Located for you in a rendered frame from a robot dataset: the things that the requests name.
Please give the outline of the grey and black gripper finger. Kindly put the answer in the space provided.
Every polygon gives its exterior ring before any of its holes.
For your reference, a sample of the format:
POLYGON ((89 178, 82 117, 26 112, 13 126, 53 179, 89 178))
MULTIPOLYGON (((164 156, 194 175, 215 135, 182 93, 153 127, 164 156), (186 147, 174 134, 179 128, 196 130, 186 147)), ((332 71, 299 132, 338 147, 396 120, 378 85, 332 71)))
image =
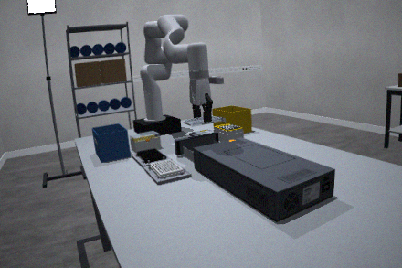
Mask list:
POLYGON ((204 123, 208 123, 208 122, 212 122, 211 111, 212 111, 213 101, 211 100, 211 98, 209 97, 209 95, 207 93, 205 94, 205 98, 207 100, 207 103, 202 104, 202 107, 204 109, 204 111, 203 111, 204 123))
POLYGON ((194 104, 192 104, 193 105, 193 113, 194 113, 194 118, 198 118, 198 117, 201 117, 201 109, 200 109, 200 106, 197 106, 197 105, 194 105, 194 104))

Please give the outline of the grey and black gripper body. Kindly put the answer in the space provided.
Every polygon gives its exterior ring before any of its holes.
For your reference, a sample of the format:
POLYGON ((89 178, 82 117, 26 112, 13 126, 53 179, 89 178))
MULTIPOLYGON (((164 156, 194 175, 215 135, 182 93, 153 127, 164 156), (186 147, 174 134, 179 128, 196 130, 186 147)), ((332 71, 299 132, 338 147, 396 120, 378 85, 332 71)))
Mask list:
MULTIPOLYGON (((208 77, 209 78, 209 77, 208 77)), ((207 93, 211 98, 211 91, 208 78, 199 79, 189 79, 189 93, 190 93, 190 103, 201 106, 207 103, 205 94, 207 93)))

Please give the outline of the yellow open-top box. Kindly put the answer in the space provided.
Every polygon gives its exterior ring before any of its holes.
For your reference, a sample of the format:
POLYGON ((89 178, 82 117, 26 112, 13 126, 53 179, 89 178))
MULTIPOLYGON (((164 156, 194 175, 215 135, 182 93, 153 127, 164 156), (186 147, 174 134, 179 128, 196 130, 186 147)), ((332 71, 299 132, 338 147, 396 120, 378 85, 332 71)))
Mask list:
POLYGON ((252 132, 251 109, 237 106, 226 106, 212 110, 213 116, 219 117, 222 120, 220 123, 213 123, 214 126, 229 123, 242 127, 244 133, 252 132))

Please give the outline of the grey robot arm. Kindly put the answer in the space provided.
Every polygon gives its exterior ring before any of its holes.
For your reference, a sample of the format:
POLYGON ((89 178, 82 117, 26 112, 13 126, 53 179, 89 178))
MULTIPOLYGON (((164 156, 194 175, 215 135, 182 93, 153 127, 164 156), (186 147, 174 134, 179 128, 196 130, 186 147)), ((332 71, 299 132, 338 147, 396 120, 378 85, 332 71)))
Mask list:
MULTIPOLYGON (((140 71, 146 110, 145 122, 158 122, 166 119, 163 116, 161 90, 155 82, 170 78, 173 63, 188 63, 189 79, 209 77, 205 43, 176 45, 184 39, 187 29, 188 20, 183 15, 163 15, 159 17, 158 21, 147 22, 143 27, 144 61, 150 64, 143 66, 140 71), (162 47, 161 38, 164 38, 162 47)), ((211 84, 224 84, 223 77, 209 77, 208 79, 211 84)))

